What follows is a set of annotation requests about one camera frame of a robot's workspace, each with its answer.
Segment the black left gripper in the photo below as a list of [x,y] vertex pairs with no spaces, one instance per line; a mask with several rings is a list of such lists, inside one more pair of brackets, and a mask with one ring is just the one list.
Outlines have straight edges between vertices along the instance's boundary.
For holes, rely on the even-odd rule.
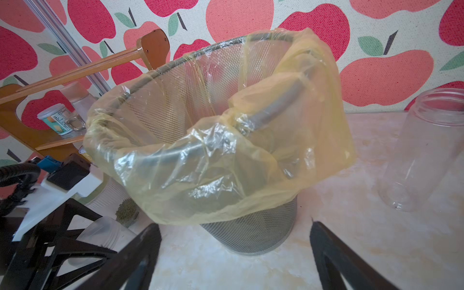
[[98,271],[117,254],[78,241],[82,229],[68,229],[75,216],[90,221],[102,217],[74,199],[26,232],[20,242],[13,242],[26,214],[27,209],[16,208],[1,217],[2,290],[63,290]]

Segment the clear jar with mung beans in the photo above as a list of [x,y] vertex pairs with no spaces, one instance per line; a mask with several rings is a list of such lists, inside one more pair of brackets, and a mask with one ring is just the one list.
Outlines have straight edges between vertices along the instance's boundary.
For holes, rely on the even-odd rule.
[[136,237],[128,227],[135,223],[138,216],[136,203],[132,199],[125,199],[116,211],[116,219],[104,216],[96,220],[76,240],[119,252]]

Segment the clear plastic jar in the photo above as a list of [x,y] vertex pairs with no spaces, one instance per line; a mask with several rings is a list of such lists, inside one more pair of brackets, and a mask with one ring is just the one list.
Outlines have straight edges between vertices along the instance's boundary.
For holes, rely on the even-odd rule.
[[438,88],[420,94],[376,183],[379,197],[396,210],[419,209],[463,149],[464,91]]

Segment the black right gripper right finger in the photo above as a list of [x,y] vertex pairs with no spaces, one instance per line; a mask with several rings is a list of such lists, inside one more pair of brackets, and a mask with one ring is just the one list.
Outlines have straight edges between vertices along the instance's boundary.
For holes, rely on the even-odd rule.
[[324,290],[395,290],[397,287],[380,275],[322,222],[312,224],[309,240],[321,286]]

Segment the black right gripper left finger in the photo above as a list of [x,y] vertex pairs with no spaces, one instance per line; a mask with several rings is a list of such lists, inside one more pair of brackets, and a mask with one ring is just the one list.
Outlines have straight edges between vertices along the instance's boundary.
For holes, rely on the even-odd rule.
[[106,262],[79,290],[147,290],[157,265],[161,231],[148,225],[109,262]]

